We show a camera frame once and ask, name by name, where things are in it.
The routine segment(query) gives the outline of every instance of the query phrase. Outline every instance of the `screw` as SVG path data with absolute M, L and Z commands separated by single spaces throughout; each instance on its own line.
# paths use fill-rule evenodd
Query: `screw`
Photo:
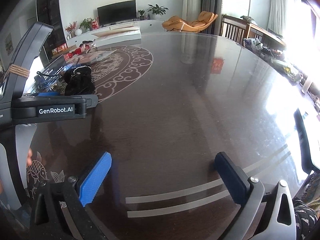
M 286 186 L 288 185 L 288 183 L 287 183 L 285 180 L 281 179 L 281 180 L 280 180 L 280 185 L 281 185 L 282 187 L 286 187 Z
M 46 180 L 41 180 L 41 181 L 39 182 L 39 186 L 40 186 L 40 187 L 43 187 L 46 183 L 47 183 Z
M 258 182 L 259 182 L 259 179 L 258 179 L 258 178 L 255 178 L 255 177 L 250 177 L 250 180 L 251 180 L 253 183 L 258 183 Z
M 76 176 L 70 176 L 70 177 L 68 178 L 68 182 L 70 182 L 70 183 L 73 183 L 73 182 L 75 182 L 76 180 L 77 180 Z

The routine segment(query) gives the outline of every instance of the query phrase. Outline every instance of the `green plant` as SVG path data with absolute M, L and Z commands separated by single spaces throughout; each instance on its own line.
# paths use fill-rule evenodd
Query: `green plant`
M 150 6 L 148 12 L 152 12 L 152 14 L 165 14 L 166 10 L 169 10 L 167 7 L 160 6 L 156 4 L 156 6 L 153 6 L 151 4 L 148 4 Z
M 81 23 L 80 23 L 80 28 L 83 27 L 84 29 L 90 29 L 91 28 L 91 22 L 93 21 L 93 19 L 91 18 L 87 18 L 84 19 Z
M 144 15 L 145 10 L 139 10 L 138 13 L 140 14 L 140 16 Z

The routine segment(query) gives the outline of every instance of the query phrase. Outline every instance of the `vase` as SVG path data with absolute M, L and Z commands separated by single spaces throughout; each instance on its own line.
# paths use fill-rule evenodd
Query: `vase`
M 82 30 L 81 29 L 76 29 L 75 30 L 75 35 L 76 36 L 79 36 L 79 35 L 81 35 L 82 34 Z
M 161 14 L 153 14 L 153 18 L 155 20 L 160 20 L 161 19 Z

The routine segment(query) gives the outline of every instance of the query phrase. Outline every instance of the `television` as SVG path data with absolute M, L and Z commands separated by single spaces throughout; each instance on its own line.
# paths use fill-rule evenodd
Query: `television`
M 136 0 L 108 4 L 97 10 L 100 25 L 137 18 Z

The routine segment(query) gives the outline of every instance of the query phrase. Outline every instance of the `blue gripper pad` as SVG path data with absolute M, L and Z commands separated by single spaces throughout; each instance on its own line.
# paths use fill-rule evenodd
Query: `blue gripper pad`
M 111 167 L 111 162 L 111 154 L 105 152 L 90 171 L 89 175 L 84 179 L 79 190 L 79 200 L 83 206 L 92 202 Z

